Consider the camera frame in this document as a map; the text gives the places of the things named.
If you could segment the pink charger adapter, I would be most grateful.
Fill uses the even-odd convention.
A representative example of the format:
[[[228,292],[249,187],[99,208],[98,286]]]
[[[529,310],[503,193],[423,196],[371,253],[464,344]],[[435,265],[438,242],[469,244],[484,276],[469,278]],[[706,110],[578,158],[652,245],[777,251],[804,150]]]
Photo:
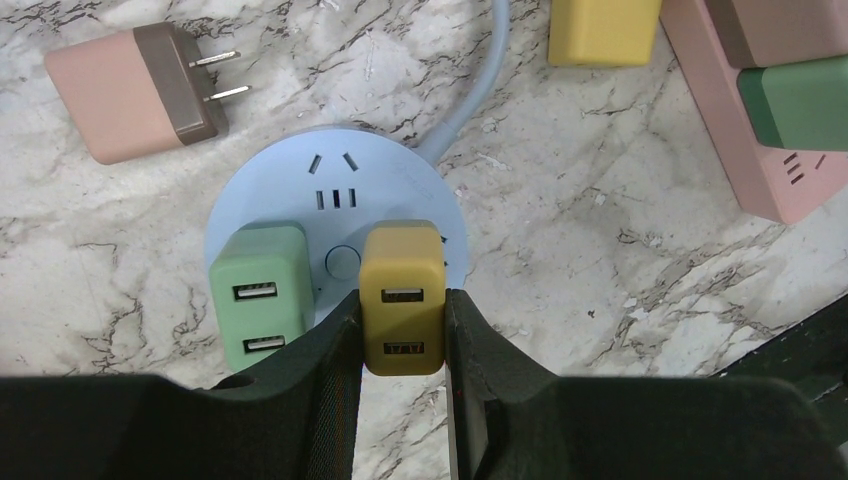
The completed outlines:
[[[705,5],[726,59],[736,69],[847,53],[844,0],[711,0]]]

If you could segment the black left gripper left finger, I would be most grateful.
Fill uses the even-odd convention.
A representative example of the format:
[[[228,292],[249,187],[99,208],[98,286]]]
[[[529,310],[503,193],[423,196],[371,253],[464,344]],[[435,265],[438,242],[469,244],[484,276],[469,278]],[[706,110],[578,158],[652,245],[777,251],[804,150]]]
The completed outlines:
[[[5,479],[348,479],[361,308],[209,389],[156,375],[5,377]]]

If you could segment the green charger adapter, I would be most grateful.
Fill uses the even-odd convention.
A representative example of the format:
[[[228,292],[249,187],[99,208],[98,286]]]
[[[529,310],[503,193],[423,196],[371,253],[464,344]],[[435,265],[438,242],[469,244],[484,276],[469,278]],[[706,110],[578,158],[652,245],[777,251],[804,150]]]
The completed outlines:
[[[737,88],[758,142],[787,150],[847,150],[847,57],[742,70]]]

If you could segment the yellow olive charger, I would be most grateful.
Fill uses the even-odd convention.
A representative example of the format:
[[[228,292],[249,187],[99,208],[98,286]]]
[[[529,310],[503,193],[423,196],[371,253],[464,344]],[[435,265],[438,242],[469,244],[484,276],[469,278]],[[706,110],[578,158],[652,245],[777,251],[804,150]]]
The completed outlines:
[[[661,0],[553,0],[548,63],[637,67],[651,61]]]
[[[387,220],[367,235],[359,272],[364,361],[378,376],[431,375],[444,360],[446,271],[427,220]]]

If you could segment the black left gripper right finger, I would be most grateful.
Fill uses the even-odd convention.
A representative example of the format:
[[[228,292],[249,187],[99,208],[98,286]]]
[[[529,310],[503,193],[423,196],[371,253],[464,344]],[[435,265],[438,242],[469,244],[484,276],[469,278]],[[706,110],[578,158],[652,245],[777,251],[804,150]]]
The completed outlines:
[[[455,479],[843,479],[837,436],[763,376],[560,377],[447,294]]]

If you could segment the green charger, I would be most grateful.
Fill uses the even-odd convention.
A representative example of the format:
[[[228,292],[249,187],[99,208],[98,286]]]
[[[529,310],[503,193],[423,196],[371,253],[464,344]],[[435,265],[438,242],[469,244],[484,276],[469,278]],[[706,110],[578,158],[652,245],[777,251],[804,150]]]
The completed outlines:
[[[306,235],[295,222],[234,232],[208,278],[225,358],[239,372],[304,335],[315,301]]]

